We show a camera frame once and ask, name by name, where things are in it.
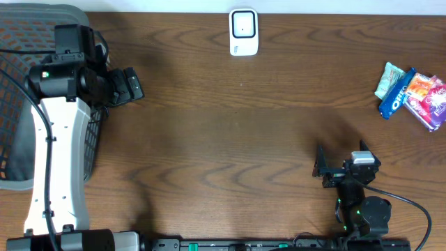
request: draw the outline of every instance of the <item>wood grain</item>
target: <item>wood grain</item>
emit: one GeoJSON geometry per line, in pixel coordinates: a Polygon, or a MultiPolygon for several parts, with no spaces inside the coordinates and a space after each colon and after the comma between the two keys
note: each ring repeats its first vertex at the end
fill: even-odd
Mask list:
{"type": "MultiPolygon", "coordinates": [[[[425,206],[425,250],[445,249],[446,129],[428,133],[405,109],[385,121],[374,91],[387,61],[446,79],[446,17],[261,15],[259,53],[233,57],[227,15],[88,16],[111,62],[133,66],[146,93],[102,126],[86,185],[92,229],[330,235],[337,196],[311,177],[316,145],[340,165],[364,139],[383,163],[372,185],[425,206]]],[[[22,235],[31,192],[0,196],[3,248],[22,235]]],[[[425,217],[389,200],[388,237],[415,248],[425,217]]]]}

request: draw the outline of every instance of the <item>colorful candy wrapper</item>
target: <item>colorful candy wrapper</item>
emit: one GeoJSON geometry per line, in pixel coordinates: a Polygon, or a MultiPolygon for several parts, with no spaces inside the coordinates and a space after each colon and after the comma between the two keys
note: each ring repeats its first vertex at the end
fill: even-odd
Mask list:
{"type": "Polygon", "coordinates": [[[404,93],[407,94],[409,97],[416,98],[419,101],[423,101],[423,99],[427,96],[427,93],[431,89],[432,84],[433,81],[430,78],[416,73],[404,93]]]}
{"type": "Polygon", "coordinates": [[[436,76],[431,79],[432,87],[423,101],[409,97],[404,106],[432,132],[446,121],[446,84],[436,76]]]}

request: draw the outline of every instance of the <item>blue snack wrapper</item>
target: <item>blue snack wrapper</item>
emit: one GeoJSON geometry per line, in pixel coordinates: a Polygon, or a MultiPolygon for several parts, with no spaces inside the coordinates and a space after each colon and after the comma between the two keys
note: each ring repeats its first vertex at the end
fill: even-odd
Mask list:
{"type": "Polygon", "coordinates": [[[407,86],[416,72],[416,69],[411,68],[406,75],[404,75],[404,77],[387,92],[383,101],[379,105],[379,112],[384,119],[389,119],[390,116],[406,102],[408,96],[404,91],[407,89],[407,86]]]}

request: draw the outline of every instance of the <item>black cable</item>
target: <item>black cable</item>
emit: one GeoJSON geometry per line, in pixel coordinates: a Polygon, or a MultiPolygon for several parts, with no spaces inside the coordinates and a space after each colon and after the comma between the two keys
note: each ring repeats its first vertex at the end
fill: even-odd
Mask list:
{"type": "Polygon", "coordinates": [[[8,73],[6,73],[4,70],[0,69],[0,73],[5,75],[18,89],[22,94],[25,96],[25,98],[31,103],[31,105],[36,109],[37,113],[41,117],[43,124],[45,125],[45,129],[47,131],[47,163],[45,166],[45,187],[44,187],[44,195],[43,195],[43,201],[45,205],[45,219],[47,221],[47,227],[48,227],[48,235],[49,239],[51,241],[51,245],[55,251],[59,251],[60,248],[57,245],[56,242],[56,234],[54,233],[54,225],[52,221],[52,214],[51,214],[51,208],[49,206],[49,176],[51,174],[51,153],[52,153],[52,146],[53,146],[53,136],[51,131],[51,126],[49,125],[47,117],[43,114],[43,111],[41,108],[39,108],[38,104],[34,101],[34,99],[29,95],[29,93],[25,90],[25,88],[20,85],[15,79],[13,79],[8,73]]]}
{"type": "Polygon", "coordinates": [[[5,53],[13,53],[13,54],[22,54],[22,55],[27,55],[27,54],[54,54],[56,53],[55,51],[17,51],[17,50],[7,50],[7,49],[0,49],[0,52],[5,52],[5,53]]]}
{"type": "Polygon", "coordinates": [[[358,185],[362,186],[365,189],[368,189],[370,191],[374,191],[374,192],[377,192],[377,193],[381,193],[382,195],[387,195],[387,196],[395,198],[395,199],[399,199],[399,200],[404,201],[406,203],[409,203],[410,205],[415,206],[419,210],[423,211],[423,213],[426,215],[426,218],[427,218],[427,230],[426,230],[426,233],[425,233],[421,243],[415,249],[415,251],[420,251],[423,248],[424,244],[427,242],[427,238],[429,238],[429,235],[431,234],[432,219],[431,219],[431,215],[429,215],[429,212],[424,207],[422,207],[420,204],[418,204],[417,202],[411,201],[411,200],[406,199],[404,197],[401,197],[399,195],[394,195],[394,194],[392,194],[390,192],[382,191],[382,190],[373,188],[371,186],[364,185],[361,182],[359,182],[356,178],[354,178],[354,177],[352,177],[352,178],[355,181],[355,183],[357,183],[358,185]]]}
{"type": "Polygon", "coordinates": [[[102,62],[100,62],[100,64],[106,63],[107,59],[109,58],[109,45],[107,44],[104,37],[101,35],[101,33],[99,31],[94,31],[94,33],[99,37],[100,41],[102,42],[102,44],[105,47],[104,59],[102,60],[102,62]]]}
{"type": "Polygon", "coordinates": [[[296,241],[297,241],[302,235],[304,235],[304,234],[313,236],[314,239],[318,242],[318,244],[319,244],[321,247],[323,247],[322,243],[316,238],[316,236],[315,236],[314,234],[310,233],[310,232],[302,232],[302,233],[298,234],[298,235],[294,238],[294,240],[293,240],[293,247],[296,246],[296,241]]]}

